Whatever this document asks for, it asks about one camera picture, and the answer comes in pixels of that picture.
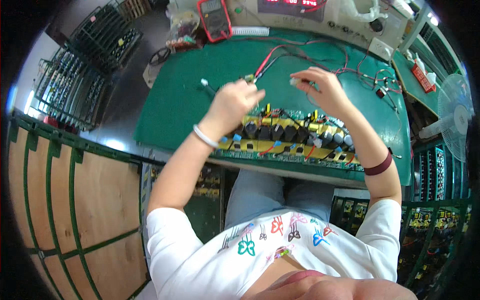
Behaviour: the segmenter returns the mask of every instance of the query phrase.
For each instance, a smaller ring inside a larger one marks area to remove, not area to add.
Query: concrete floor
[[[137,144],[133,132],[150,92],[142,74],[153,53],[165,46],[170,20],[164,10],[151,11],[135,20],[133,26],[143,32],[143,38],[127,64],[113,74],[111,94],[104,100],[107,104],[100,126],[81,132],[80,136],[131,154],[149,156],[150,149]],[[167,154],[155,151],[155,159],[165,161],[167,158]]]

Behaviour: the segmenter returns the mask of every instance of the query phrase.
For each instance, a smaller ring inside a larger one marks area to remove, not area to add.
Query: woman
[[[297,88],[341,119],[353,138],[371,195],[356,237],[328,223],[333,187],[304,182],[285,199],[280,177],[241,171],[227,229],[205,245],[198,240],[183,208],[211,145],[265,96],[243,80],[229,83],[151,193],[148,251],[159,299],[416,299],[395,283],[401,189],[388,149],[334,74],[312,67],[291,77],[303,79]]]

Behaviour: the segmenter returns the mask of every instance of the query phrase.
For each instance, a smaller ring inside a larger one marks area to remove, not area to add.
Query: jeans
[[[326,183],[240,170],[228,200],[225,229],[285,208],[328,222],[334,189]]]

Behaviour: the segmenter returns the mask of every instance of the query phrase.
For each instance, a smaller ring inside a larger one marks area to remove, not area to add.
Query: multimeter
[[[232,26],[224,0],[200,0],[197,2],[197,9],[210,42],[232,36]]]

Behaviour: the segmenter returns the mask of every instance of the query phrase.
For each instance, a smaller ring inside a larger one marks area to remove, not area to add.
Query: cluttered table
[[[332,70],[342,68],[345,53],[348,55],[348,67],[356,69],[365,53],[348,45],[326,40],[312,33],[297,31],[271,30],[270,37],[307,42],[317,39],[326,42],[299,46],[306,55]],[[200,84],[205,78],[217,89],[225,83],[235,81],[257,70],[267,54],[277,45],[285,44],[281,40],[245,40],[234,37],[216,44],[207,44],[201,50],[190,50],[171,55],[163,65],[145,102],[137,122],[134,139],[144,145],[163,151],[173,152],[192,131],[192,125],[200,121],[207,112],[212,96]],[[286,53],[279,49],[274,55]],[[259,89],[266,90],[265,99],[260,106],[271,104],[272,108],[284,108],[301,111],[317,109],[311,104],[304,92],[289,84],[290,74],[312,66],[311,62],[293,56],[280,57],[257,82]],[[370,76],[381,69],[391,73],[394,70],[388,64],[367,56],[360,71]],[[352,103],[365,115],[380,138],[391,147],[400,183],[410,185],[410,136],[407,112],[401,94],[390,92],[391,96],[379,98],[370,86],[353,72],[345,72],[338,78]],[[397,107],[396,115],[392,102]],[[229,157],[210,158],[210,161],[250,168],[282,176],[291,176],[343,186],[365,187],[363,172],[344,169],[302,165],[289,162],[249,160]]]
[[[413,67],[413,62],[407,60],[407,58],[403,56],[399,51],[395,52],[392,64],[396,70],[399,80],[402,83],[403,91],[407,94],[407,96],[412,97],[413,100],[422,103],[426,108],[428,108],[428,110],[430,110],[435,116],[438,117],[439,87],[437,87],[437,91],[425,93],[420,83],[411,71],[411,68]],[[425,65],[425,69],[428,72],[432,72],[428,65]]]

